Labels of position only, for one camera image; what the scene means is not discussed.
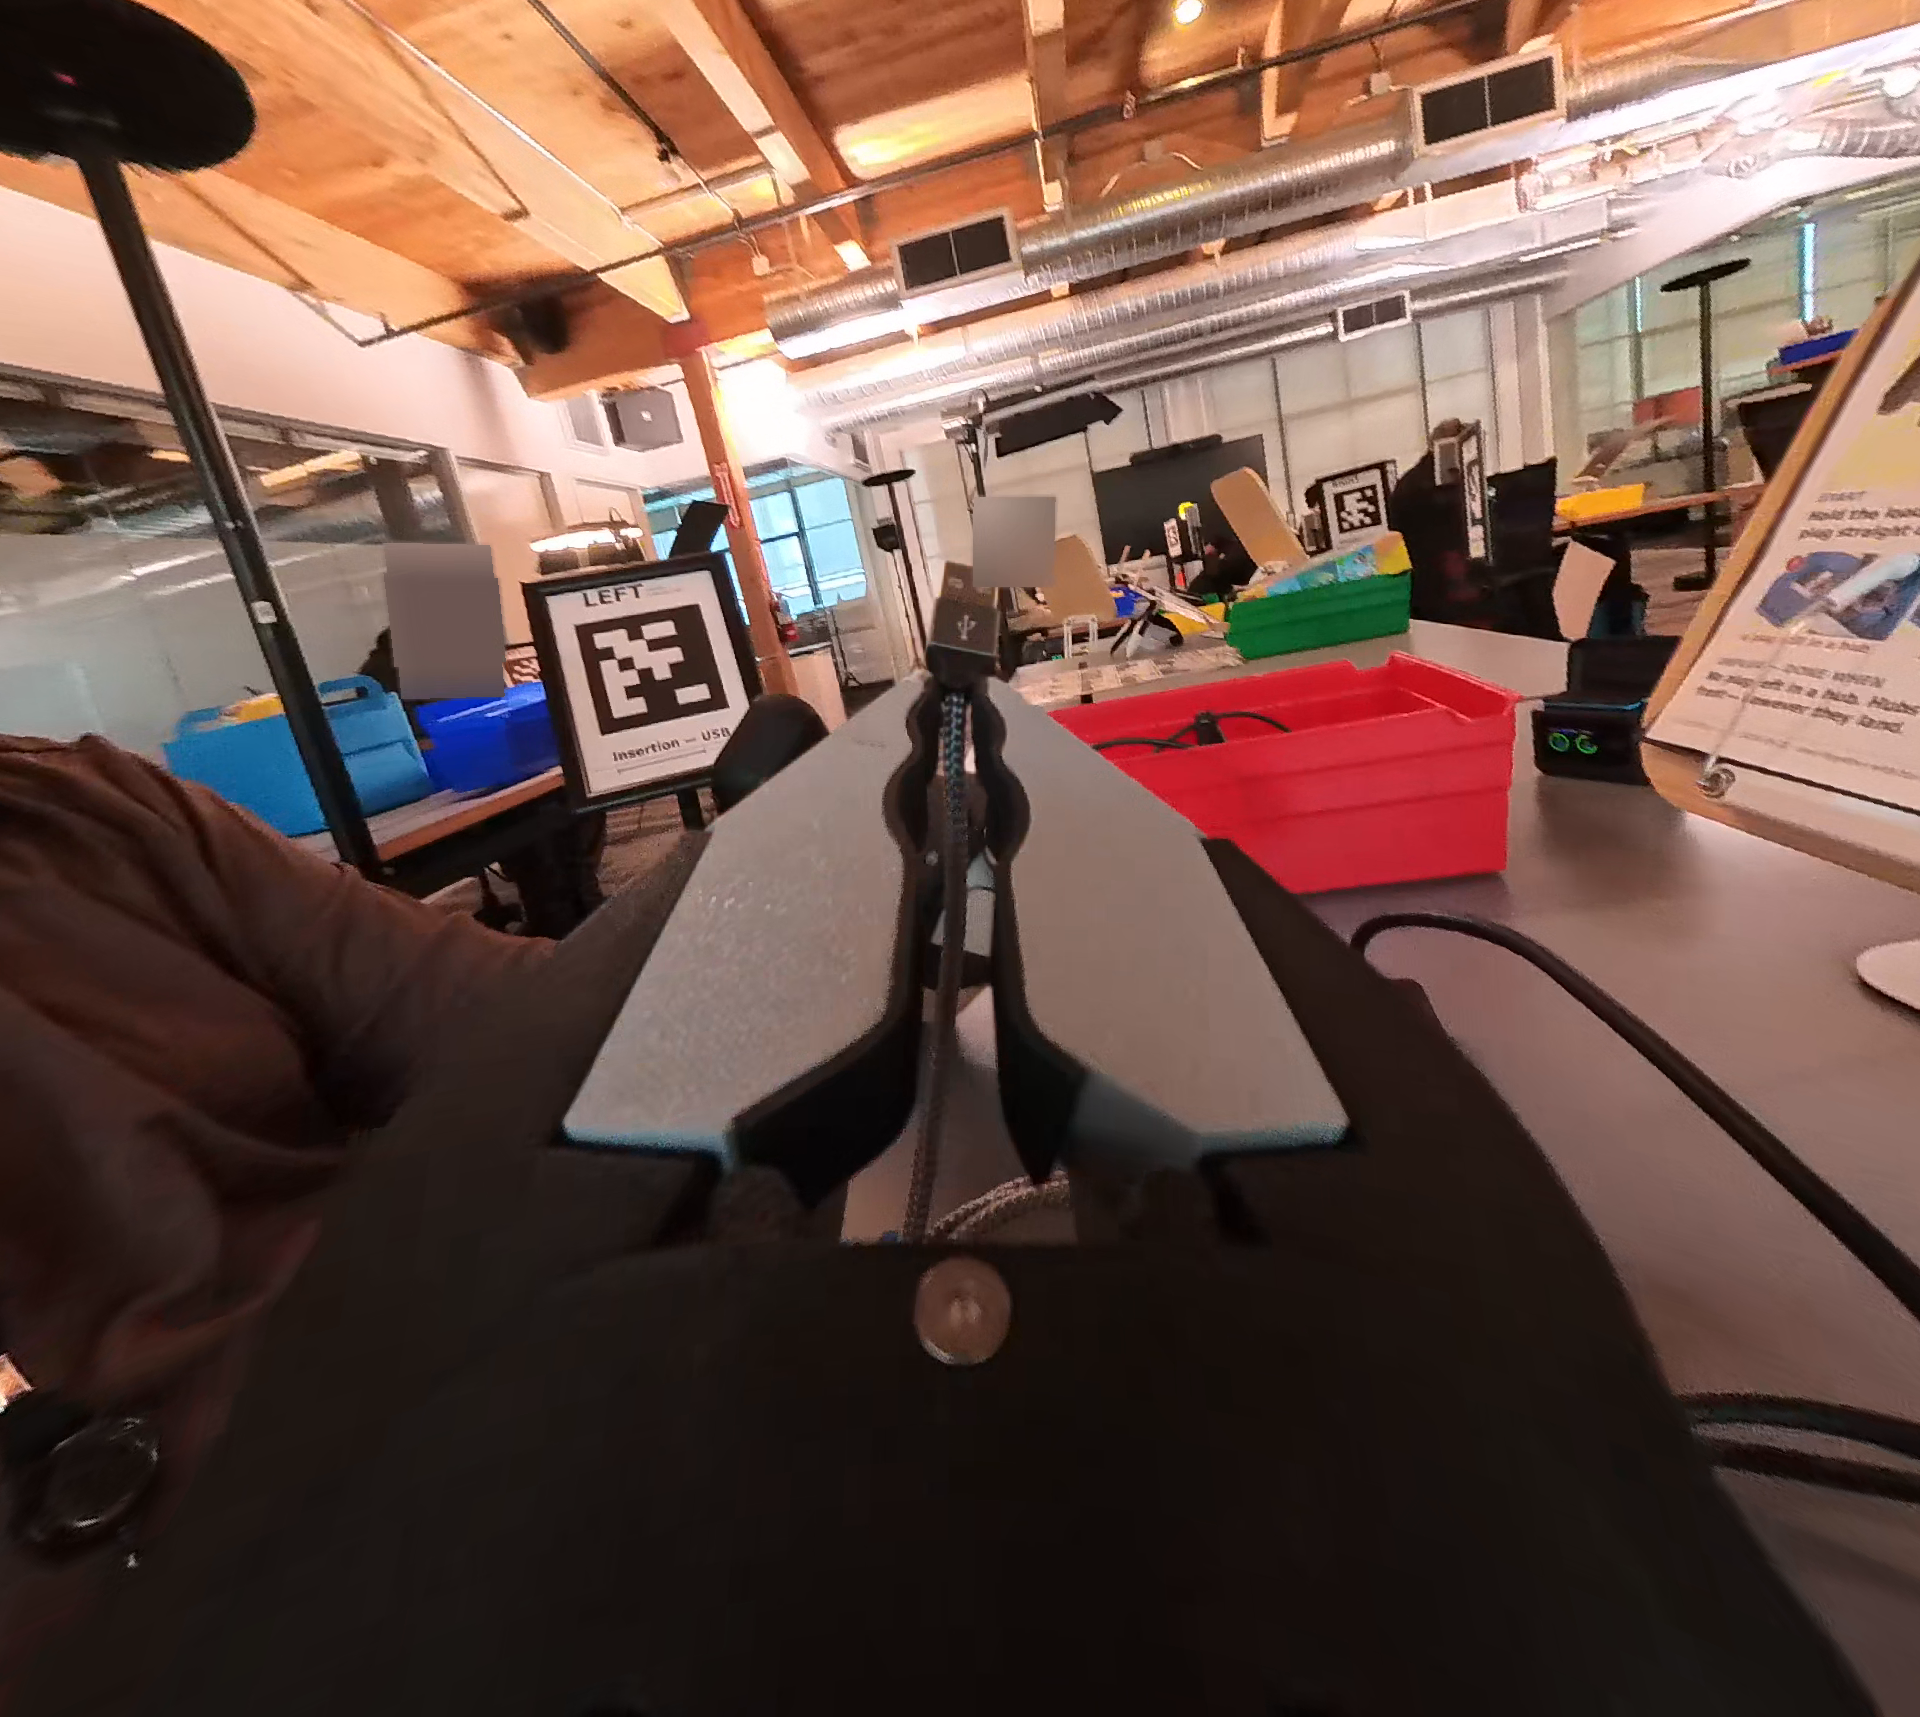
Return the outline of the green plastic bin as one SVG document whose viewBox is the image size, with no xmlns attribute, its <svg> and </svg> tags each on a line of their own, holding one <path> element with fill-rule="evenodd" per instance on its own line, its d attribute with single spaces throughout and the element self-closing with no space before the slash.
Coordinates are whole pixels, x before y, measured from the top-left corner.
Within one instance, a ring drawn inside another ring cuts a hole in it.
<svg viewBox="0 0 1920 1717">
<path fill-rule="evenodd" d="M 1228 604 L 1228 650 L 1242 661 L 1380 641 L 1410 629 L 1410 576 L 1285 586 Z"/>
</svg>

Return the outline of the blue plastic bin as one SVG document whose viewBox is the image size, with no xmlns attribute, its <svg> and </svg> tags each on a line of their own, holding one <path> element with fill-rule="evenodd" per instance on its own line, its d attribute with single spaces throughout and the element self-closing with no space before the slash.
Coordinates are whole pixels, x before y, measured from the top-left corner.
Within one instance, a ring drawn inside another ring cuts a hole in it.
<svg viewBox="0 0 1920 1717">
<path fill-rule="evenodd" d="M 558 770 L 545 682 L 506 685 L 500 702 L 418 704 L 418 751 L 439 796 L 506 796 Z"/>
</svg>

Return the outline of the black softbox light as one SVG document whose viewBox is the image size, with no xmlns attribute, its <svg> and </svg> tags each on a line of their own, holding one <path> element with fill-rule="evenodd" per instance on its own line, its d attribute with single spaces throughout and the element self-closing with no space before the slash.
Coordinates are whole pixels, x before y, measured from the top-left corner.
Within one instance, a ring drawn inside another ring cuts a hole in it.
<svg viewBox="0 0 1920 1717">
<path fill-rule="evenodd" d="M 988 419 L 988 455 L 1031 455 L 1043 442 L 1086 435 L 1086 433 L 1104 433 L 1118 419 L 1124 419 L 1124 409 L 1097 386 L 1043 400 L 1043 409 L 1018 409 L 1018 415 Z"/>
</svg>

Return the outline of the red plastic bin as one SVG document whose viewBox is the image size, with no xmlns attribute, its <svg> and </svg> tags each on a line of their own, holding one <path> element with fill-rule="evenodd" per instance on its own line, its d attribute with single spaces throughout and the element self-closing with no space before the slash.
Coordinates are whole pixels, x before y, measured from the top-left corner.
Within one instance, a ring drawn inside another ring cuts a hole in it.
<svg viewBox="0 0 1920 1717">
<path fill-rule="evenodd" d="M 1522 693 L 1388 659 L 1055 714 L 1126 782 L 1293 891 L 1509 870 Z"/>
</svg>

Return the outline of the person's left forearm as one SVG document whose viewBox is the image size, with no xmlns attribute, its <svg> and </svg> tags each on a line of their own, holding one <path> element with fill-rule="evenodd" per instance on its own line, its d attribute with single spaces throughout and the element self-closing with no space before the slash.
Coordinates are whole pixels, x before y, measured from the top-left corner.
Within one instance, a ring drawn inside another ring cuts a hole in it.
<svg viewBox="0 0 1920 1717">
<path fill-rule="evenodd" d="M 549 957 L 330 870 L 106 737 L 6 737 L 14 1369 L 132 1400 L 244 1334 L 308 1267 L 350 1140 Z"/>
</svg>

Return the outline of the wooden instruction board with stand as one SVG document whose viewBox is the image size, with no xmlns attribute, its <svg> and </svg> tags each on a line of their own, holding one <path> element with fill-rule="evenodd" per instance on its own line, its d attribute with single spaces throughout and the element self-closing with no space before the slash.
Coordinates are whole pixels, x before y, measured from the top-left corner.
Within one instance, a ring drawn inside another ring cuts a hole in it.
<svg viewBox="0 0 1920 1717">
<path fill-rule="evenodd" d="M 1690 821 L 1920 890 L 1920 268 L 1761 478 L 1642 763 Z"/>
</svg>

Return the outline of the white vent grille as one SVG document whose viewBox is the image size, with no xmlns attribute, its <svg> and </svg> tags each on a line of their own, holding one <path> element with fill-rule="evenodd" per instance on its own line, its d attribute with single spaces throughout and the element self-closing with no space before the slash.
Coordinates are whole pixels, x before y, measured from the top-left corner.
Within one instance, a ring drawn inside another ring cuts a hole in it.
<svg viewBox="0 0 1920 1717">
<path fill-rule="evenodd" d="M 1456 151 L 1515 123 L 1563 117 L 1563 58 L 1560 46 L 1499 58 L 1473 77 L 1419 79 L 1410 92 L 1414 155 Z"/>
<path fill-rule="evenodd" d="M 971 290 L 1024 268 L 1018 216 L 979 210 L 894 244 L 896 293 Z"/>
</svg>

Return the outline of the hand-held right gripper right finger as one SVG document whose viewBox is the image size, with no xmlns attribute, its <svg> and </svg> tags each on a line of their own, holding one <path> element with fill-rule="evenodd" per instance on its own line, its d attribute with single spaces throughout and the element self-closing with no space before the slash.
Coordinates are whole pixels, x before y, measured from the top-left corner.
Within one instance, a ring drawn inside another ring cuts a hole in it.
<svg viewBox="0 0 1920 1717">
<path fill-rule="evenodd" d="M 1193 821 L 988 682 L 999 1110 L 1033 1178 L 1336 1148 L 1355 1118 Z"/>
</svg>

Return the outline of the black white marker sign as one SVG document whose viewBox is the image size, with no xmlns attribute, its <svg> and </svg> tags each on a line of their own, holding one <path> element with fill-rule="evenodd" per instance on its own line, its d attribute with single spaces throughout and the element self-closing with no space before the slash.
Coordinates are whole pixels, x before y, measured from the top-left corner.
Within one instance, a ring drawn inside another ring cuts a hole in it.
<svg viewBox="0 0 1920 1717">
<path fill-rule="evenodd" d="M 1355 460 L 1343 474 L 1308 478 L 1308 515 L 1320 517 L 1320 544 L 1347 550 L 1388 528 L 1393 460 Z"/>
</svg>

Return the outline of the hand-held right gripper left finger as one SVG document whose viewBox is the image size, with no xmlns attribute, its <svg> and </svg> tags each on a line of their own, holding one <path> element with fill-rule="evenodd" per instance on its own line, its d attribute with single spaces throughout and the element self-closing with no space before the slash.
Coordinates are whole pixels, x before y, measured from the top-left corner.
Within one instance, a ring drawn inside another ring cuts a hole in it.
<svg viewBox="0 0 1920 1717">
<path fill-rule="evenodd" d="M 896 682 L 709 824 L 558 1140 L 766 1165 L 805 1205 L 896 1140 L 925 1056 L 935 756 L 944 693 Z"/>
</svg>

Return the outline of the light blue tote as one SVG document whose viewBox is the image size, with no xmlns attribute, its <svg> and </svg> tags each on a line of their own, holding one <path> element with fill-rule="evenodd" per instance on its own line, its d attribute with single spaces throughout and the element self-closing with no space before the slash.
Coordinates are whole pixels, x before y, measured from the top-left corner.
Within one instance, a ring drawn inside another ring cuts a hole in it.
<svg viewBox="0 0 1920 1717">
<path fill-rule="evenodd" d="M 389 693 L 376 673 L 350 673 L 350 682 L 325 682 L 317 702 L 342 751 L 356 805 L 367 821 L 439 796 L 396 693 Z M 184 714 L 175 737 L 164 746 L 164 770 L 244 805 L 283 836 L 325 828 L 325 805 L 296 763 L 294 725 L 270 702 Z"/>
</svg>

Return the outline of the black device with green lights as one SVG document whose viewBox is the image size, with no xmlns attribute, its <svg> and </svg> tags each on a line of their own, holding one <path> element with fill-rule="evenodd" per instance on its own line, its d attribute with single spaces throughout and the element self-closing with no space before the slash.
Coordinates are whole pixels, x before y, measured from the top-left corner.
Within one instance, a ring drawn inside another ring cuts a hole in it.
<svg viewBox="0 0 1920 1717">
<path fill-rule="evenodd" d="M 1582 635 L 1563 693 L 1536 704 L 1536 770 L 1551 782 L 1644 789 L 1642 725 L 1680 635 Z"/>
</svg>

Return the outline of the ribbed silver air duct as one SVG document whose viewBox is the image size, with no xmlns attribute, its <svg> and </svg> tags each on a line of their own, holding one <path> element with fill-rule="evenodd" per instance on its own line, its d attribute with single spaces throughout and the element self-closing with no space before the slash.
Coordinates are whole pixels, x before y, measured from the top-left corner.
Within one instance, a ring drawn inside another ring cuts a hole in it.
<svg viewBox="0 0 1920 1717">
<path fill-rule="evenodd" d="M 1343 129 L 1308 151 L 1262 151 L 1228 169 L 1205 169 L 1162 196 L 1097 202 L 1060 216 L 1024 224 L 1024 268 L 1142 265 L 1193 244 L 1266 231 L 1293 210 L 1320 210 L 1372 189 L 1393 189 L 1414 165 L 1410 117 Z"/>
</svg>

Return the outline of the black floor lamp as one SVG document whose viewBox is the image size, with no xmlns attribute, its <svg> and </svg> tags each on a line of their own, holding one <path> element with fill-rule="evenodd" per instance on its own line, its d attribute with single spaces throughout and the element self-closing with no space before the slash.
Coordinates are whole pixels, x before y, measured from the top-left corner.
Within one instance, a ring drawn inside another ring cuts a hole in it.
<svg viewBox="0 0 1920 1717">
<path fill-rule="evenodd" d="M 350 789 L 350 763 L 284 619 L 284 596 L 270 567 L 247 490 L 207 400 L 125 173 L 200 173 L 244 155 L 247 140 L 255 101 L 244 77 L 184 27 L 138 0 L 0 0 L 0 151 L 17 165 L 66 165 L 79 173 L 325 828 L 335 858 L 382 890 L 389 870 L 367 809 Z"/>
<path fill-rule="evenodd" d="M 1722 258 L 1722 265 L 1695 265 L 1671 281 L 1658 281 L 1658 293 L 1690 293 L 1695 298 L 1695 435 L 1701 435 L 1701 562 L 1671 576 L 1671 596 L 1710 596 L 1722 576 L 1722 369 L 1713 369 L 1713 290 L 1728 290 L 1730 273 L 1744 273 L 1751 258 Z"/>
</svg>

